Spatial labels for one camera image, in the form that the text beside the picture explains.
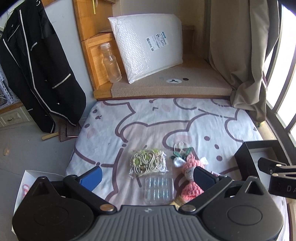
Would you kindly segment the pink crochet bunny doll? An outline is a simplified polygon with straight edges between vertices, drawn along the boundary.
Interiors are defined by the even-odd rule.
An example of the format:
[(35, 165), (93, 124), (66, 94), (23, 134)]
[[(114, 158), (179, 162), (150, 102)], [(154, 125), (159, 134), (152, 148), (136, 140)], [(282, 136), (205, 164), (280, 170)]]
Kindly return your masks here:
[(186, 159), (183, 159), (181, 157), (174, 157), (173, 163), (175, 167), (182, 168), (182, 173), (189, 181), (189, 183), (186, 184), (185, 187), (182, 189), (181, 194), (177, 195), (176, 197), (182, 197), (183, 200), (187, 203), (204, 193), (204, 191), (194, 182), (193, 172), (195, 167), (200, 166), (202, 168), (205, 168), (205, 166), (209, 164), (205, 157), (202, 157), (201, 159), (196, 159), (192, 153), (189, 153)]

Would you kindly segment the brown tea sachet packet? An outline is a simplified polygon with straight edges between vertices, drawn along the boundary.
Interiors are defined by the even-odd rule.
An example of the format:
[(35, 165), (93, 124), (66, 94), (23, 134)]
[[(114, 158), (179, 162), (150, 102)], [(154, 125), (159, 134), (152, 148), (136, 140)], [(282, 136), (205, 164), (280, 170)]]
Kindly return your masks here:
[(175, 206), (176, 209), (179, 209), (182, 205), (186, 204), (182, 197), (176, 197), (172, 202), (171, 205)]

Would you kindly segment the clear capsule blister pack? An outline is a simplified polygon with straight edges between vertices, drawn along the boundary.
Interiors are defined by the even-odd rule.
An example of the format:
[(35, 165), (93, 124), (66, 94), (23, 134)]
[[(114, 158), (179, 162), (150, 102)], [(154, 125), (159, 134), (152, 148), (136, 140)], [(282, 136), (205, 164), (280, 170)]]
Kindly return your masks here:
[(145, 178), (144, 201), (148, 205), (167, 205), (174, 200), (173, 179), (165, 176)]

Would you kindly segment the bagged cream cord flowers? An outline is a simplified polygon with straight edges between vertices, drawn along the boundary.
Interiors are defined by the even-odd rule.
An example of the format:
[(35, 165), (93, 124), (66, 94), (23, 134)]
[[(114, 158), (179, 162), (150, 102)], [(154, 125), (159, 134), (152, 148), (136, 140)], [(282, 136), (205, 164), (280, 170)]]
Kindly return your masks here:
[(138, 178), (152, 174), (167, 173), (166, 154), (159, 149), (141, 149), (136, 151), (129, 162), (129, 176)]

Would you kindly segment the black open gift box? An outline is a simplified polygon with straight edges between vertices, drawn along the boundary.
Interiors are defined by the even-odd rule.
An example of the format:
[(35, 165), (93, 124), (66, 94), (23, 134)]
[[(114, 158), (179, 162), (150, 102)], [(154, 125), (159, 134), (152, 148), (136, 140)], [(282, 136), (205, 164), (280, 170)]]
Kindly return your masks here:
[(280, 143), (277, 140), (244, 142), (234, 155), (242, 180), (249, 176), (269, 181), (277, 164), (289, 166)]

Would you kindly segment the black window bars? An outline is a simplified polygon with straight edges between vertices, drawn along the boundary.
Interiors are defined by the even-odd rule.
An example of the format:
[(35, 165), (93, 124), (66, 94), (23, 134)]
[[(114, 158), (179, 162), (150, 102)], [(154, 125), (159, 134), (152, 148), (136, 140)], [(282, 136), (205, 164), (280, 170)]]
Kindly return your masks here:
[(263, 66), (267, 123), (295, 164), (295, 1), (276, 1), (278, 38)]

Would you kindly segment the white paper box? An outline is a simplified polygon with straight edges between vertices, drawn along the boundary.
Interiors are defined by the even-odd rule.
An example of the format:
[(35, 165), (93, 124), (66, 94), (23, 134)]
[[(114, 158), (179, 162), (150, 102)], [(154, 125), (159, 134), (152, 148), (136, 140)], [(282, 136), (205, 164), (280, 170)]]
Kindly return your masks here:
[(55, 173), (49, 173), (49, 172), (42, 172), (42, 171), (35, 171), (35, 170), (25, 170), (23, 173), (23, 177), (18, 189), (18, 194), (16, 197), (15, 202), (15, 208), (14, 213), (18, 209), (20, 203), (22, 202), (25, 195), (30, 190), (31, 186), (34, 184), (34, 182), (37, 180), (38, 177), (45, 176), (49, 179), (49, 181), (61, 181), (63, 180), (64, 176), (55, 174)]

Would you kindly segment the patterned white bed sheet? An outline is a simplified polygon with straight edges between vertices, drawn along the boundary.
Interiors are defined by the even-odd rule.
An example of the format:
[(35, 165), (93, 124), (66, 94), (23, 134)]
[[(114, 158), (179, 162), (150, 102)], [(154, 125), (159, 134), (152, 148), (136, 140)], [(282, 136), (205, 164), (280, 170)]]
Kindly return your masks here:
[[(229, 101), (217, 99), (163, 98), (99, 101), (93, 106), (76, 140), (66, 174), (80, 175), (95, 165), (102, 169), (102, 182), (94, 193), (116, 207), (144, 204), (144, 179), (128, 177), (128, 162), (138, 149), (161, 149), (167, 155), (175, 194), (187, 184), (169, 155), (174, 144), (193, 147), (195, 157), (206, 157), (207, 170), (240, 179), (234, 154), (244, 141), (263, 144), (255, 124)], [(162, 221), (155, 215), (129, 212), (129, 220), (100, 222), (90, 240), (201, 240), (196, 221), (168, 213)]]

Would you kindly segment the clear plastic bottle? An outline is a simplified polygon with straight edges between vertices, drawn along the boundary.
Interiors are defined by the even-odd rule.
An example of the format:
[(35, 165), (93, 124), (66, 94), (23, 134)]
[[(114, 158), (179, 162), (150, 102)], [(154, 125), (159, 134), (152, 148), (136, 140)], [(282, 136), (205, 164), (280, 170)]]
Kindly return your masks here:
[(111, 83), (119, 82), (122, 79), (121, 71), (116, 57), (111, 51), (109, 42), (100, 45), (103, 55), (103, 63), (105, 65), (109, 81)]

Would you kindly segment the black jacket white piping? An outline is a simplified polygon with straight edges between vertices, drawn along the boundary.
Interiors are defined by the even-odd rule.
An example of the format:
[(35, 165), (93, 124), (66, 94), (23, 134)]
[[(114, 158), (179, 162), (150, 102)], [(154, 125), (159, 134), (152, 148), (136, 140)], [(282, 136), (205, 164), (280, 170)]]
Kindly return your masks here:
[(86, 96), (41, 1), (24, 1), (7, 20), (1, 67), (9, 88), (42, 132), (54, 132), (53, 114), (73, 126), (79, 123)]

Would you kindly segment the white bubble mailer package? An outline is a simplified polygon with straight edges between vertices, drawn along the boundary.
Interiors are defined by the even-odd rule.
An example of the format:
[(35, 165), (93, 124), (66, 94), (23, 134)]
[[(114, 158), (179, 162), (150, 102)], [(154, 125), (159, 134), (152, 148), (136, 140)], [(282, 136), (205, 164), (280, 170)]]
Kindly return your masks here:
[(183, 63), (182, 23), (174, 14), (108, 18), (128, 83)]

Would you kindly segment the beige curtain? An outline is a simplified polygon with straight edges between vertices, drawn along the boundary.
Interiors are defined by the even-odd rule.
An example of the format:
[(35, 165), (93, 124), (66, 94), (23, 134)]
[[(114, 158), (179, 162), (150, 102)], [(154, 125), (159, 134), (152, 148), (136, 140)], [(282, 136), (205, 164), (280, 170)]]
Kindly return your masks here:
[(266, 119), (263, 64), (280, 33), (277, 1), (211, 1), (209, 60), (232, 87), (234, 108)]

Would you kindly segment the wooden headboard shelf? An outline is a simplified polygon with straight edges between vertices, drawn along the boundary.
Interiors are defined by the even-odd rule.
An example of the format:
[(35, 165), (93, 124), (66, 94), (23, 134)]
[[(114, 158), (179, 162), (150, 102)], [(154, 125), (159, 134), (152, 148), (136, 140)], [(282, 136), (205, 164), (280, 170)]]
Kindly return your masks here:
[[(93, 95), (97, 100), (106, 99), (132, 99), (132, 98), (149, 98), (148, 97), (132, 97), (132, 98), (113, 98), (111, 88), (113, 83), (108, 80), (107, 71), (103, 64), (103, 55), (100, 45), (109, 42), (111, 51), (116, 56), (122, 80), (126, 78), (125, 68), (122, 63), (121, 56), (114, 35), (111, 30), (108, 17), (111, 16), (112, 4), (110, 1), (100, 1), (96, 4), (94, 1), (74, 1), (74, 10), (76, 24), (81, 40), (81, 46), (84, 53), (85, 62), (88, 73), (93, 86)], [(198, 58), (193, 54), (193, 26), (183, 26), (183, 62), (186, 56)]]

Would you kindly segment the wooden handled brush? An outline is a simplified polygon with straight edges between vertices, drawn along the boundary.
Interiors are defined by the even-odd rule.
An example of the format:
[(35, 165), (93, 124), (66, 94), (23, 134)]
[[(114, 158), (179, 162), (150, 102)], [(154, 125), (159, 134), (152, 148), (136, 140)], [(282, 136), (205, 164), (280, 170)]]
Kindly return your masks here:
[(42, 140), (48, 140), (53, 137), (58, 137), (60, 142), (70, 140), (72, 138), (77, 138), (81, 131), (81, 125), (77, 124), (75, 126), (68, 123), (60, 123), (59, 129), (55, 133), (47, 134), (42, 137)]

